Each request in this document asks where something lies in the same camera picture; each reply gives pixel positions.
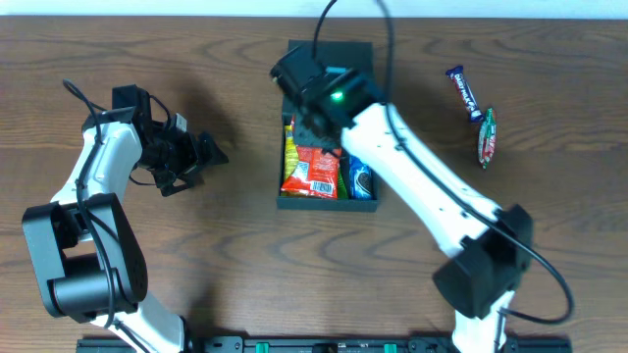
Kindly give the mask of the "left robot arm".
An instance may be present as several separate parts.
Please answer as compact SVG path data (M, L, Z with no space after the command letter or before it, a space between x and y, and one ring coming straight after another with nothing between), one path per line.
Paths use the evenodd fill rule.
M228 157L209 134L191 134L182 116L155 122L135 107L88 117L82 134L66 184L22 219L44 308L55 318L105 328L137 352L203 351L185 320L149 291L123 201L136 168L151 172L170 196Z

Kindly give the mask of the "blue Oreo cookie pack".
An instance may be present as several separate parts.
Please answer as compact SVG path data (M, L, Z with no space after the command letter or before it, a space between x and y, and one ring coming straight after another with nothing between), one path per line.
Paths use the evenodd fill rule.
M371 169L353 155L349 156L349 191L352 199L373 199Z

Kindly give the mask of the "green snack bag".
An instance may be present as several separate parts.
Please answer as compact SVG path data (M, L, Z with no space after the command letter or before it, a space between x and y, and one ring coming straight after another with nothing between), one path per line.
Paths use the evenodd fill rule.
M342 173L338 172L338 199L348 199L348 192L344 184Z

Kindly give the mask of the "yellow snack bag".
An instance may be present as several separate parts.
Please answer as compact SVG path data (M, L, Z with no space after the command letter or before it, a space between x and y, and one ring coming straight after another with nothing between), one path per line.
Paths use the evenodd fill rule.
M291 176L298 164L298 151L293 138L294 119L284 126L285 148L284 148L284 179Z

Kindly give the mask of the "red snack bag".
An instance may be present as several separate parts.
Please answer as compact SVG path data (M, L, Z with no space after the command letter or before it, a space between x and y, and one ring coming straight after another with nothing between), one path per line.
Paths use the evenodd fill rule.
M322 148L296 146L298 164L283 180L281 192L325 199L338 198L340 159Z

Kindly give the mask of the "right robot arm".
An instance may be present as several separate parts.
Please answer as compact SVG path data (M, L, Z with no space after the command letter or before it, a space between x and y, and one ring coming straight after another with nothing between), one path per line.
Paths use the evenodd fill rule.
M308 74L282 86L308 127L366 163L414 211L447 256L433 275L455 310L460 352L503 347L509 304L527 270L532 220L458 177L405 123L371 78Z

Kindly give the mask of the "red green candy pack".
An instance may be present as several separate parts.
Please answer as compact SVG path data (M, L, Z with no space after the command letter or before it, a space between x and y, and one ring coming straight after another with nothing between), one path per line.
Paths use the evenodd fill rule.
M479 130L478 160L483 169L493 159L497 143L497 122L494 108L489 108Z

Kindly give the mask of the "black gift box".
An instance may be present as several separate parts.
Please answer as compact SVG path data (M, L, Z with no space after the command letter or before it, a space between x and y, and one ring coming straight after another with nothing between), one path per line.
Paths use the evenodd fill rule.
M373 45L292 39L270 76L284 94L278 207L375 212L378 176L340 144L351 118L379 100Z

